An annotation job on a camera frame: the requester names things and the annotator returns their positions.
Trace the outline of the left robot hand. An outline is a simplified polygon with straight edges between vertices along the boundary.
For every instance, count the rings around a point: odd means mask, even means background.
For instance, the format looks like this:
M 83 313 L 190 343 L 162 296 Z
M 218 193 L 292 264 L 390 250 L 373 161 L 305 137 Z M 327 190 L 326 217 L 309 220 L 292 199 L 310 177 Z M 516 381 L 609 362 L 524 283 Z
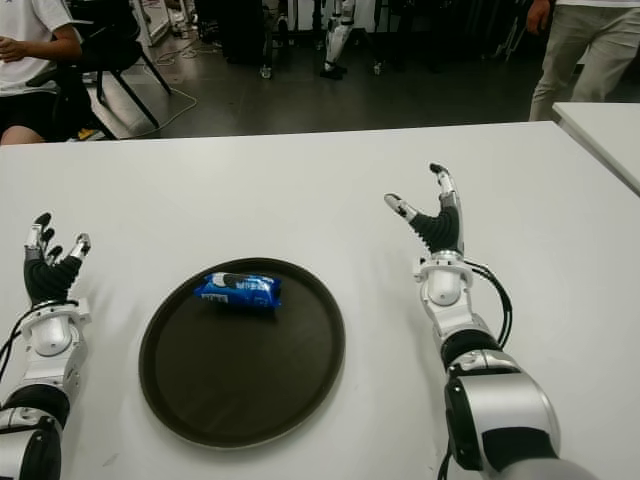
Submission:
M 55 230 L 49 212 L 31 225 L 24 246 L 23 278 L 33 306 L 49 301 L 66 301 L 80 268 L 91 250 L 88 234 L 81 233 L 64 254 L 61 245 L 50 246 Z

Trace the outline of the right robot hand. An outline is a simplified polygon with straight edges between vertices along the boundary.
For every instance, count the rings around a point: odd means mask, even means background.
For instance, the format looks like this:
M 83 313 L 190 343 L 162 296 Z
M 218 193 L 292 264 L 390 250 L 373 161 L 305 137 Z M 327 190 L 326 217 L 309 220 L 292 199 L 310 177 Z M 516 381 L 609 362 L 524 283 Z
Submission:
M 431 163 L 429 170 L 435 175 L 440 187 L 440 210 L 436 216 L 422 213 L 395 193 L 385 194 L 384 201 L 410 225 L 432 254 L 452 251 L 463 256 L 462 208 L 454 179 L 442 165 Z

